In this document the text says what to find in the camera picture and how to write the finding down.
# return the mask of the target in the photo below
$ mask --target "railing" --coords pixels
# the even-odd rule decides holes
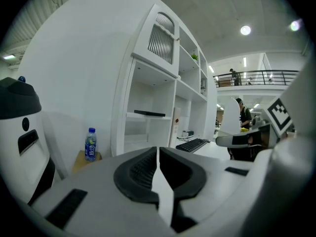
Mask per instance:
[[[254,70],[213,77],[216,87],[241,85],[290,85],[298,73],[299,71],[294,70]]]

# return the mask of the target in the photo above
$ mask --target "blue bottle label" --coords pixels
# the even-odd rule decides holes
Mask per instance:
[[[95,148],[96,148],[96,141],[93,140],[89,140],[86,142],[85,144],[85,150],[84,150],[84,154],[85,157],[89,158],[89,159],[95,159]]]

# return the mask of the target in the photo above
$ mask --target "white desk surface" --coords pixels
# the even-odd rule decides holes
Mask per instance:
[[[176,146],[181,145],[183,143],[186,143],[186,141],[181,141],[177,139]],[[200,155],[200,156],[218,158],[218,159],[227,159],[227,160],[230,159],[227,148],[219,147],[216,145],[215,142],[210,142],[210,143],[205,144],[203,147],[196,150],[194,154]]]

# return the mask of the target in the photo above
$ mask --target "keyboard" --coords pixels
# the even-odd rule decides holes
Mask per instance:
[[[196,150],[198,150],[199,148],[201,148],[202,146],[204,146],[205,144],[207,144],[206,140],[202,140],[202,139],[194,139],[192,141],[183,143],[181,145],[176,146],[176,149],[185,151],[185,152],[189,152],[189,153],[194,153]]]

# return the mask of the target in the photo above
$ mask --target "white partition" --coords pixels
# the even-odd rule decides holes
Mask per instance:
[[[240,109],[237,101],[231,99],[225,105],[222,125],[218,136],[240,133]]]

